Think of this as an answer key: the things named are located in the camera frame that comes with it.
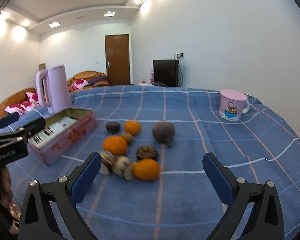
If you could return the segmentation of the person's left hand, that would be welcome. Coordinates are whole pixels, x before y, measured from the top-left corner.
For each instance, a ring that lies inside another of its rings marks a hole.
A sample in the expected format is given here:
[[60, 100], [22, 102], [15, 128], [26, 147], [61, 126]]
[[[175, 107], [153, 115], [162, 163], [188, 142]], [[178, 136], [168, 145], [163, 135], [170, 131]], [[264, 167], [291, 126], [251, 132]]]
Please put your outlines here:
[[6, 208], [13, 218], [20, 219], [20, 209], [17, 207], [13, 201], [13, 192], [11, 189], [11, 177], [8, 168], [4, 166], [2, 168], [2, 191], [0, 204]]

